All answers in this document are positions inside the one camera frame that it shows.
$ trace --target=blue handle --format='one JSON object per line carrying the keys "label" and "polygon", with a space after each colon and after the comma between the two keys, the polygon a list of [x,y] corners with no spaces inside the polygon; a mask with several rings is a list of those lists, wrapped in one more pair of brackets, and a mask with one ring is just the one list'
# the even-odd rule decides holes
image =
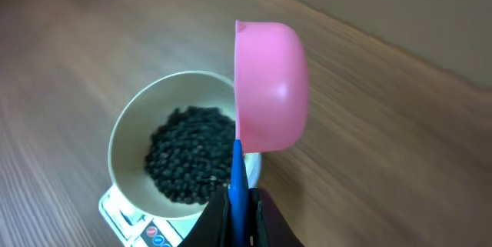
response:
{"label": "blue handle", "polygon": [[232,155],[231,186],[229,187],[229,202],[231,203],[232,247],[244,247],[249,241],[248,234],[248,178],[243,159],[241,141],[234,141]]}

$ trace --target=bowl rim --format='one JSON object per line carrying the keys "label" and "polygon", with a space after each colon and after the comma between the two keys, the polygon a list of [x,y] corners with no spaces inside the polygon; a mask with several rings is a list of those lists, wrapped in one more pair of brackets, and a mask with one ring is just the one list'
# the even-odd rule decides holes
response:
{"label": "bowl rim", "polygon": [[143,209],[140,209],[139,207],[137,207],[133,202],[131,202],[130,200],[128,200],[128,198],[126,197],[125,193],[123,193],[122,190],[120,190],[120,187],[118,185],[118,183],[116,182],[116,178],[115,178],[115,172],[113,170],[113,167],[112,167],[112,163],[111,163],[111,157],[112,157],[112,146],[113,146],[113,141],[114,141],[114,138],[115,138],[115,132],[116,132],[116,129],[121,121],[121,118],[123,117],[123,115],[126,113],[126,111],[128,110],[128,108],[130,107],[130,105],[133,104],[133,102],[140,96],[142,95],[145,91],[147,91],[150,87],[152,87],[153,85],[159,83],[159,82],[162,82],[163,80],[167,79],[167,78],[172,78],[174,76],[177,76],[177,75],[208,75],[208,76],[211,76],[211,77],[214,77],[216,79],[219,79],[221,81],[223,81],[224,83],[230,85],[232,88],[234,88],[234,83],[232,82],[232,80],[230,80],[229,78],[226,78],[224,77],[223,75],[219,75],[217,73],[214,73],[214,72],[209,72],[209,71],[183,71],[183,72],[178,72],[178,73],[174,73],[174,74],[170,74],[170,75],[166,75],[162,78],[159,78],[157,79],[156,81],[150,83],[149,85],[145,86],[142,90],[140,90],[129,102],[128,104],[123,108],[123,110],[121,110],[118,118],[116,119],[116,122],[115,124],[113,125],[113,128],[111,130],[111,136],[109,137],[109,144],[108,144],[108,170],[109,170],[109,177],[111,179],[111,182],[116,186],[116,188],[118,189],[118,191],[121,192],[121,194],[123,195],[123,197],[125,197],[125,199],[135,207],[136,210],[140,211],[140,212],[143,212],[147,215],[152,215],[154,217],[159,217],[159,218],[163,218],[163,219],[167,219],[167,220],[186,220],[186,219],[193,219],[193,218],[196,218],[197,216],[199,216],[203,211],[200,211],[200,212],[196,212],[194,214],[191,214],[191,215],[187,215],[187,216],[180,216],[180,217],[163,217],[163,216],[159,216],[159,215],[154,215],[150,212],[147,212]]}

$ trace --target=blue button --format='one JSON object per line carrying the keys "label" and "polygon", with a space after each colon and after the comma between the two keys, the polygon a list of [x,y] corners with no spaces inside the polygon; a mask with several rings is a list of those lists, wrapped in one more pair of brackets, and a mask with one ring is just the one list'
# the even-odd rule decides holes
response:
{"label": "blue button", "polygon": [[156,235],[154,239],[152,239],[152,243],[156,246],[160,246],[162,243],[164,243],[164,237],[162,235]]}

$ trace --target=gray wall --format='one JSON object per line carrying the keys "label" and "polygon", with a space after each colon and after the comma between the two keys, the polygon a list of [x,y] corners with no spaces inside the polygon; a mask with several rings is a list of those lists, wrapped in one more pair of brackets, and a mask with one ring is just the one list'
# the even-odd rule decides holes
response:
{"label": "gray wall", "polygon": [[301,1],[478,85],[492,85],[492,0]]}

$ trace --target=pink plastic cup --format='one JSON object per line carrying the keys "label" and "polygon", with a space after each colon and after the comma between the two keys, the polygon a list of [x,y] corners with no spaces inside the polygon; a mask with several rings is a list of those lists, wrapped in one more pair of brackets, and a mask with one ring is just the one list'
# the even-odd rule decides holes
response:
{"label": "pink plastic cup", "polygon": [[236,21],[236,138],[244,153],[292,146],[308,117],[308,69],[292,28]]}

